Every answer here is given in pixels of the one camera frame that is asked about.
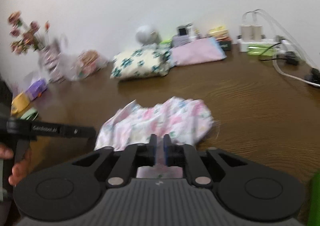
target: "crumpled fabric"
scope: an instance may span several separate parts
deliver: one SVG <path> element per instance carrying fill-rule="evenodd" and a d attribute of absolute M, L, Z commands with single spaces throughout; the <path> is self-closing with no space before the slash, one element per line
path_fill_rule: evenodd
<path fill-rule="evenodd" d="M 158 140 L 169 134 L 172 143 L 195 145 L 213 122 L 202 100 L 172 97 L 153 108 L 143 108 L 134 100 L 103 124 L 95 150 L 112 146 L 114 151 L 120 151 L 130 144 L 146 144 L 151 134 L 156 134 Z"/>

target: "gray object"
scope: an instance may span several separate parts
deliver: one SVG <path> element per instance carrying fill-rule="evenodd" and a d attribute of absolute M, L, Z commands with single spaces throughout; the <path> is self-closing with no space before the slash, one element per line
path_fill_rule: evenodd
<path fill-rule="evenodd" d="M 176 47 L 176 46 L 182 46 L 186 43 L 189 43 L 190 39 L 189 39 L 189 35 L 175 35 L 172 37 L 172 46 Z"/>
<path fill-rule="evenodd" d="M 225 210 L 208 189 L 198 189 L 186 179 L 132 179 L 119 189 L 109 189 L 91 211 L 64 222 L 22 219 L 18 226 L 301 226 L 296 219 L 259 223 Z"/>

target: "wooden table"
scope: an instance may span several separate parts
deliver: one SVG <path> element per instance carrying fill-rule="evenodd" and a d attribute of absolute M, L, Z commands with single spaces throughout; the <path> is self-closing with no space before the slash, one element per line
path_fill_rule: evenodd
<path fill-rule="evenodd" d="M 165 77 L 118 82 L 111 66 L 79 82 L 51 84 L 34 106 L 42 121 L 94 126 L 97 131 L 119 108 L 133 100 L 143 107 L 170 97 L 202 99 L 220 133 L 199 144 L 215 146 L 285 171 L 307 189 L 299 219 L 306 223 L 309 182 L 320 166 L 320 90 L 279 75 L 272 62 L 238 51 L 223 61 L 175 67 Z M 279 66 L 303 77 L 306 65 Z M 40 138 L 32 143 L 32 169 L 64 162 L 92 150 L 86 140 Z"/>

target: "black cable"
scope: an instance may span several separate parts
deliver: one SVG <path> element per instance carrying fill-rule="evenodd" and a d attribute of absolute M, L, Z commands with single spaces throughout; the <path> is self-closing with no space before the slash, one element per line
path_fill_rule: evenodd
<path fill-rule="evenodd" d="M 258 55 L 259 61 L 262 61 L 262 60 L 260 59 L 260 57 L 261 57 L 262 55 L 264 55 L 264 54 L 266 53 L 266 51 L 268 51 L 268 50 L 270 50 L 272 47 L 274 47 L 274 46 L 276 46 L 276 45 L 280 45 L 280 44 L 282 44 L 282 43 L 281 43 L 281 42 L 276 43 L 276 44 L 274 44 L 274 45 L 272 45 L 272 46 L 269 46 L 267 49 L 265 49 L 261 54 Z"/>
<path fill-rule="evenodd" d="M 285 59 L 284 58 L 271 58 L 271 59 L 264 59 L 264 60 L 260 59 L 260 61 L 263 61 L 263 62 L 272 61 L 272 60 L 285 60 Z"/>

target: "pink cloth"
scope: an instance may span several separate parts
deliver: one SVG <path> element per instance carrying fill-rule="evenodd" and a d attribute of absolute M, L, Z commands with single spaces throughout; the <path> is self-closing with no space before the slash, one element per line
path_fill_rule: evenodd
<path fill-rule="evenodd" d="M 195 145 L 212 124 L 211 112 L 202 100 L 173 97 L 153 108 L 142 108 L 133 101 L 103 124 L 95 149 L 112 146 L 115 151 L 124 150 L 130 144 L 148 143 L 151 134 L 158 140 L 169 134 L 173 143 Z"/>
<path fill-rule="evenodd" d="M 214 38 L 203 38 L 171 49 L 175 65 L 190 65 L 218 61 L 226 58 Z"/>

